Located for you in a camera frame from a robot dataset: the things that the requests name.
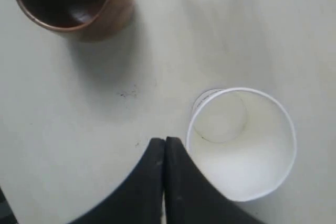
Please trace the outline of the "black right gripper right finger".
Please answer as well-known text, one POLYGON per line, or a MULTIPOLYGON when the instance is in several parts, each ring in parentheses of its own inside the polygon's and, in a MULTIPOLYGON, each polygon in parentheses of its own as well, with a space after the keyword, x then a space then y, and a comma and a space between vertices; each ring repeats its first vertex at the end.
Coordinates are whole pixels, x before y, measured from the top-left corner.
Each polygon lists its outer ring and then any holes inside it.
POLYGON ((261 223, 213 187, 177 137, 165 143, 165 211, 167 223, 261 223))

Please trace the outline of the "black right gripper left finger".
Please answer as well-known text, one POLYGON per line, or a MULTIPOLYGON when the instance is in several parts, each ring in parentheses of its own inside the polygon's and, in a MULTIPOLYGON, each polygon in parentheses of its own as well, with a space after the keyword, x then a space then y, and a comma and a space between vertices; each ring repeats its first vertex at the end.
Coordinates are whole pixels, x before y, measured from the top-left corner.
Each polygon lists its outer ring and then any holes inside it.
POLYGON ((165 140, 153 138, 117 189, 72 223, 161 223, 165 140))

